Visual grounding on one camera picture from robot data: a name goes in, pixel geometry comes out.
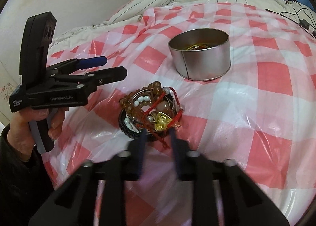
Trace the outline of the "person's left hand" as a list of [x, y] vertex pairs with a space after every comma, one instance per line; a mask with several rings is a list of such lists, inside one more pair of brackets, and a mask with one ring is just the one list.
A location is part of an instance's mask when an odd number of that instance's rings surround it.
[[[59, 108], [51, 120], [48, 134], [54, 140], [62, 133], [62, 126], [67, 111], [69, 111], [68, 107]], [[31, 158], [35, 144], [28, 123], [32, 120], [44, 120], [48, 115], [48, 109], [33, 110], [32, 108], [25, 108], [13, 114], [7, 140], [22, 161], [28, 161]]]

